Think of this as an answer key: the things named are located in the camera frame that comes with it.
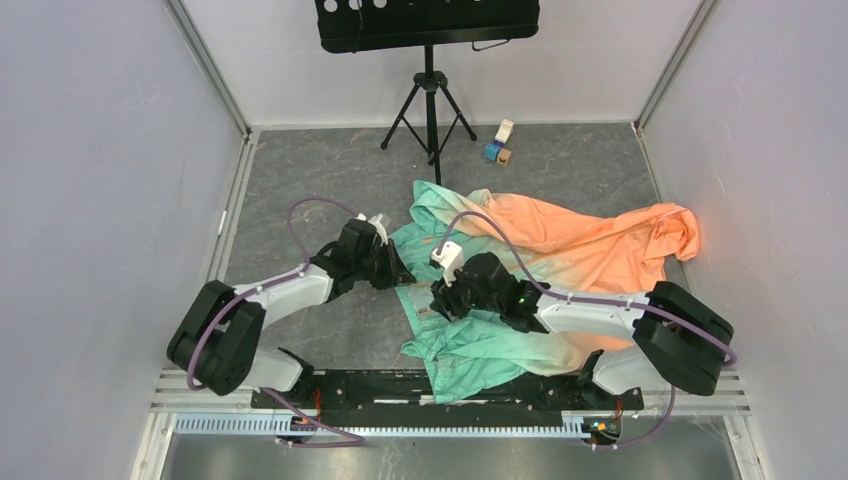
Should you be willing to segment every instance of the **music stand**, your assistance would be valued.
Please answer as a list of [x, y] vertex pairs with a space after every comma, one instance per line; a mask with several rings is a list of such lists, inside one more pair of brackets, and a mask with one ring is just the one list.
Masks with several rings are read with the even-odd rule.
[[[355, 53], [399, 47], [424, 47], [424, 71], [414, 85], [380, 148], [386, 149], [400, 122], [418, 140], [435, 167], [441, 185], [439, 157], [457, 121], [472, 141], [477, 135], [447, 89], [444, 73], [433, 68], [433, 46], [532, 37], [539, 31], [539, 0], [315, 0], [321, 46], [330, 53]], [[426, 92], [427, 143], [406, 120], [406, 110], [422, 89]], [[441, 90], [456, 116], [441, 145], [436, 121], [436, 92]]]

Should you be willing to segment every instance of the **garment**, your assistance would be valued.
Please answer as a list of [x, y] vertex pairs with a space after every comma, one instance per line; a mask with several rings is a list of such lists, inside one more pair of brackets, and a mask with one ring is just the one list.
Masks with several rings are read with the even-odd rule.
[[[626, 293], [650, 290], [665, 279], [665, 256], [688, 260], [700, 234], [695, 216], [673, 204], [657, 204], [615, 218], [581, 215], [540, 200], [476, 190], [463, 197], [428, 182], [413, 185], [413, 223], [391, 237], [418, 283], [397, 289], [415, 339], [401, 351], [424, 360], [437, 402], [455, 401], [531, 371], [554, 375], [578, 370], [599, 348], [618, 350], [619, 339], [583, 333], [520, 333], [496, 314], [472, 311], [454, 323], [432, 311], [429, 286], [441, 270], [429, 265], [430, 252], [447, 224], [465, 210], [494, 220], [518, 247], [539, 280], [576, 291]], [[518, 278], [506, 245], [484, 221], [465, 217], [451, 233], [465, 258], [492, 252]]]

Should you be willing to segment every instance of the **teal cloth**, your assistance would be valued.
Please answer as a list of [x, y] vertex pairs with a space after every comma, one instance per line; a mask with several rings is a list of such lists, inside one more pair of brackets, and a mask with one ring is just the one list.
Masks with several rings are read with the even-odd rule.
[[[546, 370], [561, 373], [556, 365], [562, 357], [562, 348], [552, 343], [553, 335], [517, 332], [491, 312], [473, 310], [468, 317], [451, 323], [430, 310], [433, 296], [429, 286], [442, 276], [442, 270], [429, 264], [430, 252], [447, 230], [447, 224], [440, 218], [450, 220], [465, 208], [456, 193], [438, 185], [416, 181], [413, 191], [415, 201], [410, 208], [413, 223], [391, 235], [401, 259], [419, 282], [397, 289], [415, 334], [415, 339], [403, 345], [401, 352], [424, 360], [435, 401], [460, 400], [506, 383], [528, 368], [537, 373]], [[480, 204], [484, 198], [482, 192], [475, 191], [467, 198]], [[507, 267], [516, 264], [507, 246], [492, 237], [472, 237], [454, 229], [450, 240], [462, 246], [466, 259], [477, 253], [493, 252]], [[531, 266], [530, 273], [535, 276], [543, 268]]]

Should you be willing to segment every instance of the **cable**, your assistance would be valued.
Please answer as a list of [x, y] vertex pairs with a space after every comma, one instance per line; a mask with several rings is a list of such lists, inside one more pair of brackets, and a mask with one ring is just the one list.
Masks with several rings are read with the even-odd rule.
[[[666, 312], [665, 310], [662, 310], [662, 309], [659, 309], [659, 308], [654, 307], [652, 305], [647, 305], [647, 304], [644, 304], [644, 303], [629, 303], [629, 302], [624, 301], [624, 300], [614, 300], [614, 299], [604, 299], [604, 298], [589, 298], [589, 297], [581, 297], [581, 296], [577, 296], [577, 295], [567, 297], [565, 295], [561, 295], [561, 294], [556, 293], [554, 291], [548, 290], [547, 288], [540, 285], [539, 282], [536, 281], [535, 278], [533, 278], [533, 274], [530, 273], [530, 270], [527, 269], [527, 266], [521, 260], [521, 256], [518, 255], [518, 250], [515, 248], [515, 245], [512, 244], [512, 242], [509, 240], [509, 237], [506, 236], [506, 233], [504, 233], [504, 231], [501, 229], [501, 227], [499, 227], [491, 218], [487, 217], [486, 215], [483, 215], [482, 213], [473, 212], [473, 211], [465, 211], [465, 212], [460, 212], [457, 216], [455, 216], [453, 218], [453, 220], [451, 221], [451, 223], [448, 224], [448, 229], [445, 231], [445, 234], [442, 236], [442, 239], [439, 241], [439, 245], [436, 247], [436, 253], [437, 254], [442, 252], [442, 248], [445, 246], [445, 243], [447, 243], [448, 236], [451, 234], [453, 229], [456, 227], [457, 222], [459, 222], [460, 219], [462, 219], [463, 217], [466, 217], [466, 216], [473, 216], [473, 217], [481, 218], [486, 223], [491, 225], [492, 228], [494, 228], [496, 232], [498, 232], [498, 235], [500, 235], [500, 237], [503, 239], [504, 243], [506, 243], [506, 246], [509, 247], [509, 250], [512, 252], [512, 255], [515, 257], [515, 260], [518, 262], [518, 266], [521, 267], [521, 270], [527, 276], [527, 280], [534, 287], [536, 287], [540, 292], [542, 292], [543, 294], [548, 295], [548, 296], [553, 297], [553, 298], [556, 298], [556, 299], [559, 299], [559, 300], [565, 300], [567, 302], [584, 303], [584, 304], [592, 304], [592, 305], [608, 305], [608, 306], [613, 306], [613, 307], [624, 307], [624, 308], [637, 308], [639, 310], [644, 310], [646, 312], [653, 313], [655, 315], [664, 317], [666, 320], [669, 320], [673, 323], [676, 323], [676, 324], [682, 326], [683, 328], [686, 328], [687, 330], [695, 333], [699, 337], [703, 338], [704, 340], [708, 341], [712, 345], [719, 348], [728, 357], [728, 359], [724, 362], [725, 366], [731, 366], [731, 365], [736, 363], [736, 358], [737, 358], [736, 353], [729, 346], [725, 345], [724, 343], [721, 342], [721, 340], [710, 335], [708, 332], [704, 331], [703, 329], [697, 327], [696, 325], [693, 325], [691, 322], [684, 320], [683, 318], [678, 317], [677, 315], [674, 315], [673, 313]], [[623, 443], [620, 443], [620, 444], [617, 444], [617, 445], [593, 446], [592, 448], [601, 448], [603, 450], [615, 450], [615, 449], [620, 448], [620, 447], [626, 447], [626, 446], [629, 446], [629, 445], [637, 445], [639, 443], [642, 443], [646, 440], [653, 438], [657, 433], [659, 433], [663, 428], [665, 428], [665, 424], [668, 422], [668, 419], [671, 417], [671, 411], [674, 409], [675, 395], [676, 395], [676, 389], [674, 388], [674, 385], [672, 385], [671, 386], [671, 396], [670, 396], [669, 402], [668, 402], [668, 409], [665, 411], [665, 414], [660, 419], [659, 423], [657, 423], [657, 425], [654, 426], [654, 428], [651, 429], [650, 432], [646, 433], [645, 435], [642, 435], [641, 437], [634, 438], [633, 440], [628, 440], [626, 442], [623, 442]]]
[[513, 245], [512, 242], [509, 240], [509, 238], [506, 236], [506, 233], [504, 233], [504, 231], [501, 230], [501, 227], [499, 227], [494, 221], [492, 221], [492, 219], [490, 219], [486, 215], [483, 215], [482, 213], [466, 211], [466, 212], [461, 212], [457, 216], [455, 216], [453, 218], [453, 220], [451, 221], [451, 223], [448, 225], [448, 229], [445, 231], [445, 234], [442, 236], [442, 239], [439, 241], [439, 245], [436, 247], [436, 253], [437, 254], [442, 253], [442, 248], [445, 246], [445, 243], [447, 243], [448, 236], [453, 231], [453, 229], [456, 227], [456, 223], [460, 219], [462, 219], [463, 217], [467, 217], [467, 216], [478, 217], [478, 218], [485, 220], [486, 223], [491, 225], [492, 228], [494, 228], [495, 231], [498, 232], [498, 235], [501, 236], [504, 243], [506, 243], [507, 247], [509, 247], [509, 250], [512, 252], [512, 255], [515, 257], [515, 260], [518, 262], [518, 266], [521, 267], [521, 270], [524, 272], [524, 275], [527, 276], [527, 280], [531, 284], [533, 284], [533, 286], [536, 287], [543, 294], [545, 294], [549, 297], [553, 297], [553, 298], [556, 298], [556, 299], [559, 299], [559, 300], [565, 300], [565, 301], [571, 302], [571, 303], [584, 303], [584, 304], [591, 304], [591, 305], [607, 305], [607, 306], [611, 306], [611, 307], [623, 307], [623, 308], [628, 308], [628, 309], [629, 308], [636, 308], [636, 309], [639, 309], [639, 310], [644, 310], [644, 311], [649, 312], [649, 313], [653, 313], [654, 315], [663, 317], [666, 320], [668, 320], [672, 323], [676, 323], [676, 324], [680, 325], [681, 327], [691, 331], [692, 333], [695, 333], [699, 337], [703, 338], [704, 340], [706, 340], [707, 342], [711, 343], [716, 348], [718, 348], [719, 350], [724, 352], [728, 356], [728, 359], [724, 362], [724, 366], [729, 367], [729, 366], [736, 363], [736, 353], [730, 347], [728, 347], [727, 345], [722, 343], [721, 340], [717, 339], [713, 335], [710, 335], [708, 332], [704, 331], [702, 328], [700, 328], [696, 325], [693, 325], [688, 320], [680, 318], [679, 316], [677, 316], [677, 315], [675, 315], [671, 312], [666, 312], [665, 310], [654, 307], [653, 305], [648, 305], [648, 304], [645, 304], [645, 303], [635, 303], [635, 302], [631, 303], [631, 302], [628, 302], [626, 300], [615, 300], [615, 299], [611, 299], [611, 298], [609, 298], [609, 299], [608, 298], [590, 298], [590, 297], [581, 297], [579, 295], [572, 295], [572, 296], [568, 297], [568, 296], [559, 294], [557, 292], [554, 292], [552, 290], [549, 290], [549, 289], [543, 287], [542, 285], [539, 284], [538, 281], [536, 281], [535, 278], [533, 278], [533, 274], [530, 273], [530, 270], [527, 269], [527, 266], [521, 260], [521, 257], [518, 255], [518, 250], [515, 248], [515, 245]]
[[638, 445], [642, 442], [646, 442], [662, 431], [668, 423], [668, 419], [671, 418], [671, 411], [674, 410], [674, 399], [677, 396], [677, 389], [672, 385], [671, 387], [671, 395], [668, 398], [668, 408], [666, 408], [665, 413], [663, 414], [660, 421], [654, 425], [654, 428], [651, 429], [648, 433], [642, 435], [641, 437], [634, 438], [633, 440], [628, 440], [626, 442], [616, 443], [615, 445], [595, 445], [592, 447], [593, 450], [601, 449], [601, 450], [618, 450], [622, 447], [630, 447], [633, 445]]
[[326, 430], [328, 432], [333, 432], [336, 435], [341, 435], [342, 437], [350, 439], [349, 441], [345, 441], [345, 442], [289, 443], [289, 446], [291, 446], [293, 448], [339, 448], [339, 447], [361, 447], [362, 445], [365, 444], [365, 438], [364, 437], [356, 435], [355, 433], [345, 432], [344, 430], [339, 430], [336, 427], [331, 427], [329, 425], [321, 423], [320, 421], [318, 421], [318, 420], [310, 417], [309, 415], [306, 415], [305, 413], [301, 412], [300, 410], [298, 410], [297, 407], [295, 407], [294, 405], [289, 403], [288, 400], [283, 398], [282, 395], [280, 395], [279, 393], [277, 393], [273, 389], [267, 388], [267, 387], [261, 387], [259, 390], [261, 390], [263, 393], [265, 393], [266, 395], [268, 395], [271, 398], [273, 398], [274, 400], [276, 400], [282, 406], [284, 406], [287, 409], [294, 412], [295, 415], [306, 420], [307, 423], [310, 423], [317, 428]]
[[209, 337], [212, 335], [212, 332], [215, 331], [215, 327], [217, 327], [218, 324], [221, 323], [221, 320], [223, 320], [224, 317], [226, 317], [227, 314], [230, 313], [230, 310], [232, 310], [233, 307], [235, 307], [242, 300], [244, 300], [244, 299], [246, 299], [246, 298], [248, 298], [252, 295], [255, 295], [257, 293], [257, 291], [259, 291], [260, 289], [270, 288], [270, 287], [288, 282], [290, 280], [294, 280], [295, 278], [298, 278], [302, 272], [305, 272], [309, 268], [309, 265], [310, 265], [309, 252], [306, 250], [306, 247], [303, 246], [303, 242], [301, 242], [300, 237], [297, 236], [297, 232], [294, 231], [294, 226], [292, 225], [292, 216], [294, 214], [295, 208], [299, 207], [300, 205], [303, 205], [306, 202], [312, 202], [312, 201], [332, 203], [333, 205], [335, 205], [335, 206], [337, 206], [337, 207], [339, 207], [343, 210], [346, 210], [348, 213], [350, 213], [354, 217], [356, 216], [356, 212], [352, 208], [348, 207], [347, 205], [345, 205], [345, 204], [343, 204], [343, 203], [341, 203], [337, 200], [333, 200], [332, 198], [320, 197], [320, 196], [303, 198], [303, 199], [295, 202], [291, 206], [291, 208], [289, 208], [289, 214], [288, 214], [288, 219], [286, 220], [286, 226], [289, 229], [289, 233], [291, 233], [292, 239], [294, 239], [295, 245], [297, 246], [298, 250], [300, 250], [300, 255], [303, 258], [303, 267], [301, 267], [299, 270], [298, 269], [292, 270], [291, 272], [283, 275], [282, 277], [271, 279], [271, 280], [259, 285], [258, 287], [249, 288], [246, 291], [236, 295], [235, 298], [233, 298], [226, 305], [224, 305], [224, 308], [222, 308], [218, 312], [218, 314], [215, 315], [215, 318], [213, 318], [212, 321], [209, 323], [209, 326], [206, 327], [206, 330], [203, 332], [203, 335], [200, 336], [200, 339], [197, 342], [197, 347], [195, 347], [194, 352], [191, 354], [191, 359], [188, 362], [188, 369], [186, 369], [186, 374], [187, 374], [186, 375], [186, 383], [188, 384], [189, 390], [202, 390], [202, 389], [206, 388], [205, 385], [202, 385], [202, 384], [199, 384], [199, 383], [197, 383], [197, 384], [194, 383], [194, 372], [197, 369], [197, 362], [198, 362], [198, 360], [200, 360], [200, 352], [203, 351], [203, 347], [206, 346], [206, 342], [209, 341]]
[[359, 30], [356, 32], [356, 44], [354, 44], [353, 52], [356, 53], [359, 51], [359, 41], [362, 39], [362, 27], [365, 25], [365, 21], [362, 19], [362, 0], [356, 0], [357, 11], [359, 12]]

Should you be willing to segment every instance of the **white wall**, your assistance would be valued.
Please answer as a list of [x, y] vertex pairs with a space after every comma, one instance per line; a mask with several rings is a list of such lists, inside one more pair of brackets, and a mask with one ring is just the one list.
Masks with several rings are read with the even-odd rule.
[[0, 6], [0, 478], [127, 478], [240, 138], [158, 0]]
[[692, 208], [693, 290], [733, 346], [775, 479], [845, 478], [848, 3], [721, 2], [648, 125]]
[[[421, 47], [325, 52], [312, 0], [185, 3], [253, 125], [385, 125], [424, 68]], [[541, 3], [533, 38], [483, 53], [436, 48], [472, 122], [634, 119], [699, 2]], [[423, 121], [423, 97], [413, 105], [410, 119]], [[437, 108], [449, 118], [441, 96]]]

